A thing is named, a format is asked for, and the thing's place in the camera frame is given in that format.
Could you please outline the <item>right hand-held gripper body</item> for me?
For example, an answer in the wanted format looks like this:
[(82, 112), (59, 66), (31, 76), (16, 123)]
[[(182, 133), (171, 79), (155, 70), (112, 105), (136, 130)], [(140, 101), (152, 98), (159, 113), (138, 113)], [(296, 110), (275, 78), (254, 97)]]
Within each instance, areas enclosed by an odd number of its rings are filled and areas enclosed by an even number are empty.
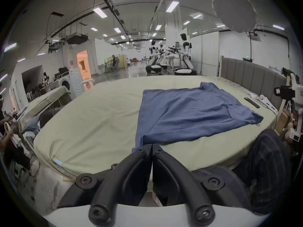
[(290, 82), (290, 85), (274, 88), (274, 94), (287, 103), (285, 110), (289, 111), (291, 122), (288, 138), (299, 142), (302, 135), (303, 86), (297, 83), (295, 74), (290, 74)]

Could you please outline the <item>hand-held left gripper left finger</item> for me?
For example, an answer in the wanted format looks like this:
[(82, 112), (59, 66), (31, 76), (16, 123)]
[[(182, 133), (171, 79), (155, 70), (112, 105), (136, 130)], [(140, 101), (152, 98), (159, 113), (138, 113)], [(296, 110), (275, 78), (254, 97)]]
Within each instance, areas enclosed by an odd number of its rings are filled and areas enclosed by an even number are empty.
[(58, 209), (90, 205), (88, 218), (95, 226), (113, 226), (118, 204), (138, 206), (150, 179), (152, 145), (145, 145), (120, 163), (95, 174), (79, 175)]

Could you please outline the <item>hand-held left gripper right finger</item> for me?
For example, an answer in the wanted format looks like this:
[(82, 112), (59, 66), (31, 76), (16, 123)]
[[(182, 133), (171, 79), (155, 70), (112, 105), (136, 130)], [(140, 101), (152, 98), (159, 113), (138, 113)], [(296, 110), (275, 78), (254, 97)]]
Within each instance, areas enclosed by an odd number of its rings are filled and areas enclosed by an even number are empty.
[(212, 205), (251, 210), (246, 188), (233, 172), (219, 166), (190, 172), (157, 144), (153, 190), (164, 206), (185, 204), (192, 226), (209, 226), (215, 220)]

